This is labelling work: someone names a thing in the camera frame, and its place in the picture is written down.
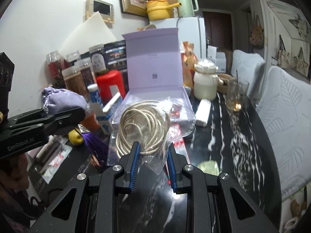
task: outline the white refrigerator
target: white refrigerator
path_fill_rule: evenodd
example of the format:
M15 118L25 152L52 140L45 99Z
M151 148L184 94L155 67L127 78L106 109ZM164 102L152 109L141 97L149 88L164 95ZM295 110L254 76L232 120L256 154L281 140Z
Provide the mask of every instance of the white refrigerator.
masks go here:
M204 18L181 17L150 21L157 28L178 27L179 42L189 41L194 43L194 54L198 59L206 58L206 35Z

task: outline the black marble table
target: black marble table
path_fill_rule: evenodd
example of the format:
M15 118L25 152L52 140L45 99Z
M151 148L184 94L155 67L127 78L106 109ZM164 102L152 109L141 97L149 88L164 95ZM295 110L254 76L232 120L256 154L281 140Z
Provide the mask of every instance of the black marble table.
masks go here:
M192 100L194 112L198 104L198 100ZM264 126L248 99L242 111L232 113L226 109L224 96L217 94L207 127L195 127L192 136L184 140L191 164L216 161L219 171L235 178L279 227L281 191L276 160ZM74 167L69 167L71 160L76 161ZM39 196L46 198L48 188L64 188L83 169L87 169L86 174L94 171L88 153L73 150L49 185L42 186L36 178ZM119 196L120 232L184 232L186 209L187 196L173 193L164 170L156 175L142 166L134 192Z

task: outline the white chair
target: white chair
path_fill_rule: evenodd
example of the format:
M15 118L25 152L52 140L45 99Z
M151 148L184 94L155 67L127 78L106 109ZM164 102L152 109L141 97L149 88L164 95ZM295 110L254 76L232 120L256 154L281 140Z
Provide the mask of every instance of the white chair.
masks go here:
M249 83L247 96L252 100L258 92L260 81L265 72L265 60L257 53L245 53L241 50L233 51L231 75L236 77L238 70L239 78Z
M311 180L311 85L272 66L256 111L273 148L284 201Z

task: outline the white rope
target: white rope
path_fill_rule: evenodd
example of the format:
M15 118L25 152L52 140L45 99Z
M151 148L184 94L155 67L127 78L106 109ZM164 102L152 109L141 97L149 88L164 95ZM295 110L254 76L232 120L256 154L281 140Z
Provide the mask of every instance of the white rope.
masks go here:
M118 157L129 154L132 148L130 141L133 128L141 143L141 155L155 155L160 149L164 150L166 135L170 128L169 115L165 119L157 109L158 101L142 101L135 103L124 111L120 118L119 130L116 137Z

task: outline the drinking glass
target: drinking glass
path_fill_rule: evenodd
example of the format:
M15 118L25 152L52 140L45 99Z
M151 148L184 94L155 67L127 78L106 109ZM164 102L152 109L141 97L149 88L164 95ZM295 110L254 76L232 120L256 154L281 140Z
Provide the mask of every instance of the drinking glass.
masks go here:
M243 97L246 96L249 83L244 79L237 80L230 78L228 80L228 91L226 96L226 106L232 111L240 111L243 106Z

